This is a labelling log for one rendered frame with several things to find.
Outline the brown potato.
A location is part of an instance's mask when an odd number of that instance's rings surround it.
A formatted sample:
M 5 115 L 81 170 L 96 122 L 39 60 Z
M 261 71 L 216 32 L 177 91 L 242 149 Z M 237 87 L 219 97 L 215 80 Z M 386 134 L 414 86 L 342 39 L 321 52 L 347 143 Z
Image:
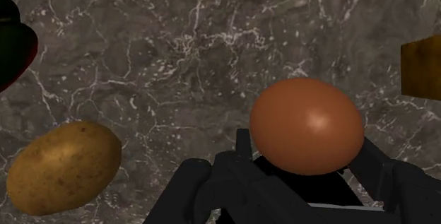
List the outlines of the brown potato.
M 92 121 L 63 124 L 28 144 L 8 171 L 13 205 L 31 216 L 82 207 L 114 179 L 122 142 Z

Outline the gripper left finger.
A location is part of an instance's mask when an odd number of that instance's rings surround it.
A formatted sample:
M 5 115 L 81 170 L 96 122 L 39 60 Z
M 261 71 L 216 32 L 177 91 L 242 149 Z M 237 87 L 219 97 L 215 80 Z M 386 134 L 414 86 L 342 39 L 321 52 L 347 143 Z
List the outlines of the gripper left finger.
M 190 158 L 176 170 L 143 224 L 205 224 L 221 208 L 235 224 L 310 224 L 312 208 L 252 161 L 249 131 L 213 163 Z

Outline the brown egg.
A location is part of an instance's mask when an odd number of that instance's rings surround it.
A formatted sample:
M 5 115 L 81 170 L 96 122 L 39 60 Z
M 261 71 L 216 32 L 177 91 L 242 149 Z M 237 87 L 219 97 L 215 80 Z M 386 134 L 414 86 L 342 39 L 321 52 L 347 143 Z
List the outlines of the brown egg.
M 252 106 L 249 129 L 271 164 L 298 175 L 345 167 L 364 139 L 362 117 L 351 99 L 313 78 L 290 78 L 263 90 Z

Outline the dark red and black bowl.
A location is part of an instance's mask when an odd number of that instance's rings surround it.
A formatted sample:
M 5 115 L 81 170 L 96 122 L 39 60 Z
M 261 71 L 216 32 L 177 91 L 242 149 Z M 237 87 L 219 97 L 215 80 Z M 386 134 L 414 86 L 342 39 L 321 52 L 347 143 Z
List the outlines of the dark red and black bowl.
M 12 0 L 0 0 L 0 92 L 31 65 L 38 48 L 35 31 L 21 22 Z

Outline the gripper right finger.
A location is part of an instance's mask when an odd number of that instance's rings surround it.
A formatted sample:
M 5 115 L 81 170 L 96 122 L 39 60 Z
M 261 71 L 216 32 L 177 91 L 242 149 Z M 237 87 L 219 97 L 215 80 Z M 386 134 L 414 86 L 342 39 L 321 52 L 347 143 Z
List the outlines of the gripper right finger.
M 348 168 L 386 213 L 400 216 L 400 224 L 441 224 L 440 179 L 390 158 L 367 138 Z

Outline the yellow-brown wooden block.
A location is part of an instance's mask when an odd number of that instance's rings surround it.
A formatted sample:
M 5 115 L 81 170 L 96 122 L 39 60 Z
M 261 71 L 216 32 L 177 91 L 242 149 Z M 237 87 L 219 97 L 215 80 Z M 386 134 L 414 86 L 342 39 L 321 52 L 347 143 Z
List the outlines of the yellow-brown wooden block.
M 401 46 L 401 94 L 441 100 L 441 35 Z

